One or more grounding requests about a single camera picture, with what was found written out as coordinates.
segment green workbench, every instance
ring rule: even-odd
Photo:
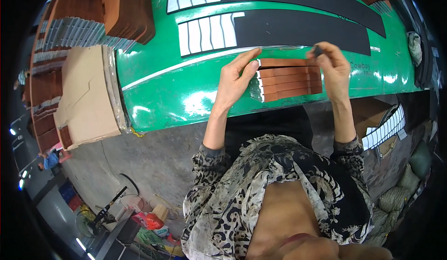
[[[302,10],[337,17],[309,7],[272,2],[219,4],[167,15],[166,1],[152,0],[156,27],[154,39],[147,45],[135,45],[128,53],[116,53],[117,73],[125,105],[137,132],[207,121],[215,100],[220,69],[238,54],[234,50],[216,51],[182,59],[178,23],[209,15],[255,9]],[[382,18],[387,39],[367,30],[372,47],[371,56],[343,52],[352,68],[349,88],[352,98],[419,90],[414,85],[414,68],[402,22],[394,11],[382,15]],[[259,58],[304,58],[309,49],[266,48]],[[269,103],[251,99],[249,93],[245,92],[228,115],[238,116],[269,108],[327,100],[324,88],[322,94]]]

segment yellow cord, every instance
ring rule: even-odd
[[[131,131],[132,131],[132,134],[137,135],[137,137],[139,137],[139,138],[142,138],[146,135],[146,134],[142,134],[142,135],[138,134],[133,127],[131,127]]]

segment patterned blouse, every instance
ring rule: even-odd
[[[189,259],[245,258],[267,185],[300,180],[323,236],[339,244],[361,243],[373,229],[358,137],[334,142],[330,159],[294,138],[266,134],[241,147],[229,166],[225,148],[204,145],[193,156],[194,187],[183,202],[181,238]]]

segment factory floor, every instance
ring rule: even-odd
[[[379,99],[394,103],[393,96],[384,95]],[[306,104],[305,109],[312,124],[313,149],[330,156],[333,143],[331,104]],[[121,186],[116,175],[125,173],[152,207],[164,204],[176,211],[166,225],[174,236],[180,236],[184,224],[182,201],[194,180],[190,159],[202,142],[205,128],[206,123],[197,123],[149,132],[144,137],[121,134],[81,145],[72,151],[72,159],[63,163],[63,170],[95,212],[117,194]],[[397,140],[395,148],[380,163],[374,152],[364,153],[363,176],[374,200],[396,184],[411,151],[424,134],[426,129],[421,124],[405,139]],[[110,213],[116,215],[121,207],[119,203],[114,204]]]

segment lips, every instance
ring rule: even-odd
[[[288,243],[291,243],[291,242],[294,242],[294,241],[298,241],[299,239],[302,239],[302,238],[305,238],[305,237],[314,237],[314,236],[312,236],[310,234],[307,234],[307,233],[296,234],[296,235],[293,235],[293,236],[288,237],[287,239],[285,239],[281,246],[284,246],[284,245],[286,245]]]

